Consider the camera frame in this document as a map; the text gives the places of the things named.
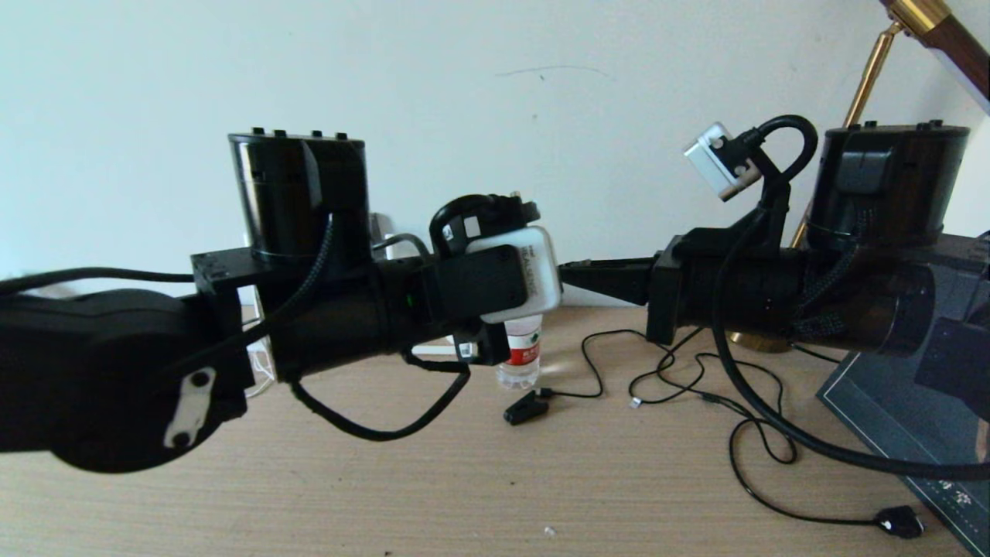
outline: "black plug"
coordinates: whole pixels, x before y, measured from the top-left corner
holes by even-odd
[[[509,422],[510,425],[518,425],[539,415],[546,414],[549,409],[549,403],[546,402],[546,400],[538,399],[537,392],[535,390],[531,390],[526,394],[526,396],[516,400],[513,405],[506,408],[505,412],[502,414],[502,417],[504,417],[505,421]]]
[[[892,536],[914,539],[925,531],[925,525],[907,505],[884,508],[873,517],[879,528]]]

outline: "desk surface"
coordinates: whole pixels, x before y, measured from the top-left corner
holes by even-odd
[[[644,323],[640,308],[558,310],[544,323],[543,385],[592,390],[581,338]],[[550,414],[517,427],[501,414],[519,394],[501,390],[493,370],[478,367],[447,412],[390,443],[340,433],[278,386],[190,455],[147,472],[100,476],[49,454],[0,455],[0,553],[966,555],[926,510],[928,531],[906,541],[761,507],[729,466],[735,414],[686,396],[630,409],[626,386],[655,365],[659,350],[631,335],[592,342],[607,395],[555,399]],[[711,348],[706,332],[683,355]],[[828,363],[735,352],[780,372],[788,415],[862,448],[814,399]],[[670,373],[688,378],[695,364],[680,358]],[[353,419],[394,428],[418,416],[448,381],[389,357],[319,374],[307,387]],[[656,383],[643,385],[646,396],[662,392]],[[700,387],[734,394],[717,366]],[[884,506],[921,507],[896,478],[809,451],[797,466],[778,465],[754,432],[743,436],[741,459],[763,494],[793,510],[865,517]]]

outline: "black cylinder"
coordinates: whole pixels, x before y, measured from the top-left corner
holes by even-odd
[[[332,269],[371,260],[364,142],[345,134],[228,136],[251,251],[270,263],[310,262],[334,222]]]
[[[808,220],[812,248],[925,246],[941,221],[962,162],[967,128],[917,126],[829,130]]]

